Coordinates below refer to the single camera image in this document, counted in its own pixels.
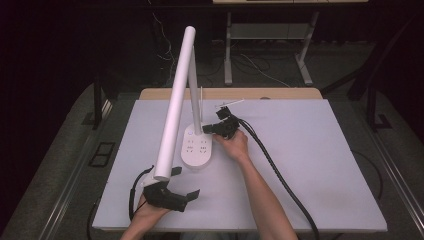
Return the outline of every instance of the metal frame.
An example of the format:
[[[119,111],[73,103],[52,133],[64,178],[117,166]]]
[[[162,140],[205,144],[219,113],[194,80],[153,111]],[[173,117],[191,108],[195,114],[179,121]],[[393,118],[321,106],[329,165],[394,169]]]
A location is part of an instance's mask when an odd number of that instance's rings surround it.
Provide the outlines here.
[[[405,204],[406,209],[411,215],[412,220],[418,228],[418,231],[421,233],[421,236],[424,239],[424,210],[421,207],[421,204],[416,199],[415,195],[412,193],[412,190],[409,188],[405,179],[403,178],[401,172],[399,171],[396,163],[393,161],[386,147],[384,146],[383,141],[381,140],[378,132],[375,129],[371,128],[370,125],[366,122],[365,118],[361,117],[360,107],[356,105],[354,107],[355,112],[359,116],[359,119],[362,120],[364,129],[367,130],[371,140],[374,143],[374,146],[378,150],[381,156],[381,162],[389,175],[394,187],[396,188],[400,198]]]
[[[101,109],[102,119],[107,119],[112,110],[113,104],[106,100],[103,108]],[[97,131],[92,131],[88,136],[84,146],[82,147],[82,151],[78,157],[77,164],[74,170],[71,173],[71,176],[68,178],[60,196],[58,197],[56,203],[53,206],[49,219],[44,225],[43,230],[41,231],[39,240],[49,240],[54,239],[56,231],[59,228],[59,225],[65,216],[66,210],[68,209],[68,205],[77,190],[79,176],[82,172],[83,167],[87,164],[87,159],[90,159],[89,154],[90,150],[94,148],[94,144],[98,140],[102,129],[104,127],[104,121],[99,123],[99,128]]]
[[[225,85],[231,86],[233,84],[231,70],[231,39],[303,39],[302,49],[299,53],[296,53],[294,57],[305,85],[312,86],[313,81],[306,67],[305,56],[309,44],[311,43],[318,16],[319,12],[315,11],[311,21],[306,24],[232,24],[231,12],[228,12],[224,60]],[[265,33],[263,29],[261,29],[261,26],[273,32]]]

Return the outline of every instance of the lamp arm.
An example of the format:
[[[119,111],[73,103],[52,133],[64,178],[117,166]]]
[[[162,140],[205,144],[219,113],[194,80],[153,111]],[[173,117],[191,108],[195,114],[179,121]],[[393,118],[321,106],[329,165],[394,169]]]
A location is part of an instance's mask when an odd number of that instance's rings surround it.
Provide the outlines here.
[[[193,116],[198,116],[198,128],[200,131],[200,110],[197,96],[197,79],[195,69],[195,59],[193,44],[196,30],[193,27],[187,27],[184,32],[184,39],[181,45],[180,57],[175,73],[174,84],[172,86],[171,99],[166,115],[165,126],[163,129],[162,140],[159,149],[159,155],[154,168],[154,179],[158,181],[169,181],[171,177],[172,162],[175,153],[175,144],[180,125],[181,110],[184,100],[184,90],[187,84],[187,78],[190,78],[190,89],[192,94]]]

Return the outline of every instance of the hand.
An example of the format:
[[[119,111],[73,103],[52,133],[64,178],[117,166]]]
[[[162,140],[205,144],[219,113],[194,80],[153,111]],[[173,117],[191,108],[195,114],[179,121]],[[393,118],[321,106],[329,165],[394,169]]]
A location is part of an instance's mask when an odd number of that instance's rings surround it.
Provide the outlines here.
[[[128,226],[128,229],[122,235],[121,240],[141,239],[141,237],[152,229],[165,214],[171,211],[166,208],[158,208],[148,204],[143,194],[140,197],[137,208],[138,210],[135,212],[134,218],[130,226]]]
[[[228,156],[238,163],[250,161],[247,147],[248,138],[242,131],[237,130],[233,138],[228,140],[225,140],[222,136],[217,134],[214,134],[213,138],[224,147]]]

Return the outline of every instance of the white cylinder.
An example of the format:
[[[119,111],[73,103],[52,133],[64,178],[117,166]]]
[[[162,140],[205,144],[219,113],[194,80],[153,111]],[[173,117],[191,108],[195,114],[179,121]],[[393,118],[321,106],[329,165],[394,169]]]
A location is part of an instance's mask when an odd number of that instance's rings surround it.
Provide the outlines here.
[[[187,75],[195,36],[196,30],[193,27],[187,27],[185,29],[174,78],[174,85],[172,87],[171,99],[168,106],[165,127],[163,129],[159,155],[153,176],[159,181],[169,181],[171,177],[175,143],[177,141],[181,110],[184,100],[184,90],[187,84]]]

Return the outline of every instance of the forearm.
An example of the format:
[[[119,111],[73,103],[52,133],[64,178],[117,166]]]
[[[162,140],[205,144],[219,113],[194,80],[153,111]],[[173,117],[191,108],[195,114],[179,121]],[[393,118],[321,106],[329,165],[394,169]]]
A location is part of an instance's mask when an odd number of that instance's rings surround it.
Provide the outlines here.
[[[261,239],[297,239],[279,200],[250,159],[239,161],[239,166]]]
[[[122,234],[121,240],[141,240],[146,232],[131,223],[127,230]]]

